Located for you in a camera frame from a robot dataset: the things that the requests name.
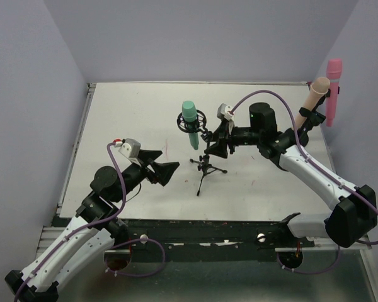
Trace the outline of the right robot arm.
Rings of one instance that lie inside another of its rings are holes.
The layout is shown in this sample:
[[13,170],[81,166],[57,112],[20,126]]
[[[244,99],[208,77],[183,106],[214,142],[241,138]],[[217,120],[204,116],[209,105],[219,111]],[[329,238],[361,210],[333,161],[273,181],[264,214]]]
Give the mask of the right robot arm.
[[279,169],[287,171],[312,189],[330,213],[289,216],[287,228],[295,238],[329,238],[340,247],[350,247],[377,226],[376,197],[368,185],[358,187],[316,162],[295,143],[294,131],[278,131],[275,112],[267,103],[249,106],[249,127],[233,125],[231,107],[221,104],[219,127],[211,136],[206,154],[226,159],[235,148],[254,145]]

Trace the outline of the beige toy microphone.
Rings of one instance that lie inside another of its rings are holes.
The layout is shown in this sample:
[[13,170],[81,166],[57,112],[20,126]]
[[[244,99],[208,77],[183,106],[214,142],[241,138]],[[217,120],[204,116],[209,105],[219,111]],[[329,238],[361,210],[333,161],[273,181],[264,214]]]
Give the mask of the beige toy microphone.
[[295,117],[295,127],[300,129],[307,119],[307,115],[317,105],[318,101],[328,92],[330,80],[327,77],[318,77],[309,88],[309,94]]

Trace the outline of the black tripod shock-mount stand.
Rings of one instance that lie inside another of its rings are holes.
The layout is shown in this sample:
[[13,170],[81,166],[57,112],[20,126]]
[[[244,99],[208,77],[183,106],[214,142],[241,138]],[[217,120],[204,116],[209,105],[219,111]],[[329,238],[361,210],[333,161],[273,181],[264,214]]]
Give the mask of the black tripod shock-mount stand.
[[[210,131],[206,128],[206,124],[207,124],[206,115],[202,111],[197,109],[197,116],[198,116],[197,129],[189,130],[185,125],[185,121],[183,120],[182,113],[180,113],[177,117],[177,126],[179,130],[187,134],[191,132],[201,133],[201,138],[203,141],[205,141],[206,143],[211,142],[211,140],[209,140]],[[223,174],[228,173],[228,171],[225,169],[220,169],[218,167],[213,166],[210,163],[210,155],[207,155],[207,154],[200,155],[198,160],[190,159],[190,163],[197,164],[198,171],[202,173],[202,177],[200,179],[199,187],[197,190],[197,196],[200,196],[202,183],[203,183],[204,178],[207,175],[210,175],[217,171],[222,172]]]

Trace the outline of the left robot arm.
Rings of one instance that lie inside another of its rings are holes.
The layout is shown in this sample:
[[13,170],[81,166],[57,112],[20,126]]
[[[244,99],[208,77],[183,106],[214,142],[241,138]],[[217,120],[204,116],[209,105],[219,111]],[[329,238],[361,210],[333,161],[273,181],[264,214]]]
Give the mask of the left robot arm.
[[128,243],[128,226],[118,218],[126,197],[145,179],[167,185],[179,162],[158,164],[160,150],[138,150],[121,171],[117,163],[99,168],[75,216],[45,252],[5,281],[15,301],[57,301],[66,284],[89,261],[116,244]]

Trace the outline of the mint green toy microphone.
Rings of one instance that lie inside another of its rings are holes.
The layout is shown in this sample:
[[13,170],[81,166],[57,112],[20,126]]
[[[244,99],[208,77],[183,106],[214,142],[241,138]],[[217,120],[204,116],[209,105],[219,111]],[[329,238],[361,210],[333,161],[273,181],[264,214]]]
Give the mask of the mint green toy microphone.
[[[196,130],[197,129],[197,121],[198,121],[198,116],[197,116],[197,109],[195,107],[195,104],[193,101],[184,101],[182,106],[182,117],[183,120],[185,121],[185,125],[189,130]],[[198,133],[197,132],[191,132],[188,134],[189,140],[190,140],[190,145],[194,150],[198,150],[199,146],[199,139],[198,139]]]

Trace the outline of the pink toy microphone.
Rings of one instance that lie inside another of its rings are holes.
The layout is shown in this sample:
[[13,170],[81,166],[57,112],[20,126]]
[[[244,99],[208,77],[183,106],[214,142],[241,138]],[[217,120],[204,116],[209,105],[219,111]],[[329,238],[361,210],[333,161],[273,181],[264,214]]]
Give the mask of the pink toy microphone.
[[326,77],[330,81],[330,94],[326,98],[326,126],[332,127],[336,116],[336,105],[339,93],[339,81],[343,71],[343,61],[341,58],[328,60]]

